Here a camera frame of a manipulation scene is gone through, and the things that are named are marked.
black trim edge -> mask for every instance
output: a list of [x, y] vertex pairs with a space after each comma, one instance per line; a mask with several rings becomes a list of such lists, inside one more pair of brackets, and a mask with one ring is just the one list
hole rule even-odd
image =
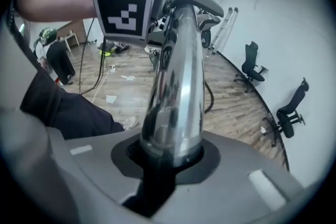
[[[220, 55], [220, 56], [222, 56], [231, 66], [233, 66], [234, 67], [234, 69], [236, 69], [236, 71], [239, 73], [239, 74], [241, 74], [242, 76], [245, 76], [229, 59], [227, 59], [224, 55], [222, 55], [219, 51], [217, 51], [217, 53]], [[259, 97], [259, 99], [260, 99], [260, 101], [262, 102], [262, 104], [263, 104], [263, 106], [265, 107], [265, 109], [266, 109], [266, 111], [267, 111], [267, 113], [269, 114], [269, 115], [271, 115], [272, 116], [272, 118], [273, 118], [273, 120], [274, 120], [274, 117], [273, 117], [273, 115], [272, 115], [272, 113], [271, 113], [271, 111], [270, 111], [270, 109], [268, 108], [268, 106], [267, 106], [267, 104], [265, 103], [265, 101], [263, 100], [263, 98], [261, 97], [261, 95], [259, 94], [259, 92], [257, 91], [257, 89], [254, 87], [254, 85], [251, 83], [251, 82], [249, 82], [249, 84], [250, 84], [250, 87], [252, 88], [252, 89], [254, 89], [254, 92], [257, 94], [257, 96]], [[282, 137], [281, 137], [281, 135], [279, 136], [279, 141], [280, 141], [280, 144], [281, 144], [281, 147], [282, 147], [282, 152], [283, 152], [283, 156], [285, 157], [285, 163], [286, 163], [286, 169], [290, 172], [290, 170], [289, 170], [289, 163], [288, 163], [288, 158], [287, 158], [287, 152], [286, 152], [286, 148], [285, 148], [285, 145], [283, 144], [283, 140], [282, 140]]]

wooden floor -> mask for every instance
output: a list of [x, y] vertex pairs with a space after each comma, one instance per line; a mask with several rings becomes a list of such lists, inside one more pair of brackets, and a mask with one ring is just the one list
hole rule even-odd
[[[73, 47], [69, 58], [76, 71], [74, 83], [64, 86], [68, 92], [79, 92], [79, 69], [82, 46]], [[115, 73], [109, 73], [101, 89], [94, 99], [94, 104], [110, 112], [115, 121], [122, 122], [132, 115], [139, 117], [138, 126], [142, 125], [147, 109], [148, 99], [154, 77], [153, 65], [143, 49], [133, 46], [123, 54], [107, 57], [104, 64], [104, 76], [107, 68], [116, 65]], [[81, 92], [91, 88], [97, 80], [100, 55], [95, 45], [85, 49], [81, 73]], [[204, 116], [204, 130], [234, 138], [247, 143], [286, 167], [285, 157], [280, 143], [272, 148], [272, 135], [264, 137], [261, 126], [268, 125], [262, 120], [267, 111], [255, 93], [245, 93], [242, 82], [233, 82], [235, 69], [220, 55], [212, 55], [204, 50], [205, 80], [209, 84], [215, 103], [213, 108]], [[127, 81], [121, 76], [134, 76], [133, 81]], [[97, 89], [84, 96], [92, 101]], [[106, 102], [106, 95], [117, 96], [111, 103]], [[205, 107], [210, 104], [210, 94], [205, 90]]]

paper scrap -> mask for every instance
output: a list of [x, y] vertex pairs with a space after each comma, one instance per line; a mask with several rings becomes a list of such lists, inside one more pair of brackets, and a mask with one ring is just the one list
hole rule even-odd
[[123, 79], [127, 79], [127, 81], [132, 81], [132, 80], [134, 80], [135, 79], [135, 77], [134, 76], [129, 76], [129, 77], [127, 77], [127, 76], [121, 76]]
[[113, 104], [114, 101], [116, 100], [116, 96], [114, 95], [106, 95], [106, 103], [110, 103], [110, 104]]
[[86, 146], [80, 146], [80, 147], [76, 147], [70, 150], [70, 153], [72, 155], [77, 155], [80, 153], [84, 153], [86, 151], [91, 151], [92, 150], [92, 146], [91, 145], [86, 145]]

chrome metal tube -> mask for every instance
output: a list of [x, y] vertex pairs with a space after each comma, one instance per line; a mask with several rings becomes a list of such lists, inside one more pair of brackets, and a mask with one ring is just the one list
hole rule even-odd
[[153, 157], [169, 154], [173, 166], [191, 161], [201, 147], [204, 74], [201, 34], [194, 7], [175, 8], [141, 132]]

ladder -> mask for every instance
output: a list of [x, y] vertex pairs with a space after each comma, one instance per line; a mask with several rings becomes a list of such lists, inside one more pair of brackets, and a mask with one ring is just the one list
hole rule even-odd
[[[229, 35], [232, 31], [233, 25], [236, 22], [238, 16], [238, 8], [235, 7], [234, 9], [232, 9], [231, 7], [228, 9], [228, 13], [225, 16], [225, 19], [222, 23], [222, 25], [220, 26], [219, 30], [216, 33], [216, 36], [214, 37], [214, 39], [212, 40], [210, 46], [208, 47], [208, 49], [212, 49], [213, 50], [213, 54], [215, 54], [217, 52], [217, 50], [219, 49], [219, 47], [221, 49], [224, 48]], [[218, 40], [219, 37], [223, 37], [225, 36], [225, 39], [223, 40], [222, 44], [216, 44], [216, 41]]]

